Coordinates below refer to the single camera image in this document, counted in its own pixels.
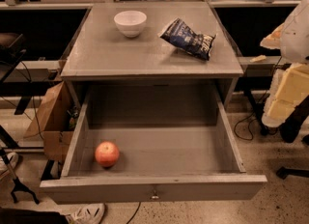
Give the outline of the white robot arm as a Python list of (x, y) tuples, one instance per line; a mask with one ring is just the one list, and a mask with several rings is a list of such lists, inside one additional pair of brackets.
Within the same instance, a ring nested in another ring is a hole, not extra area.
[(264, 125), (278, 127), (309, 96), (309, 0), (301, 0), (260, 46), (279, 49), (291, 63), (286, 70), (275, 71), (262, 116)]

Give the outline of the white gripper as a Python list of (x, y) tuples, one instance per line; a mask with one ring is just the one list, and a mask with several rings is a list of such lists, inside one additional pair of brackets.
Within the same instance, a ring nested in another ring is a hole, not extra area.
[[(281, 31), (280, 24), (269, 35), (264, 37), (260, 46), (267, 49), (279, 49)], [(266, 101), (262, 123), (268, 127), (279, 127), (294, 112), (294, 106), (302, 103), (309, 95), (309, 66), (293, 64), (283, 74), (282, 81), (276, 92), (278, 100)]]

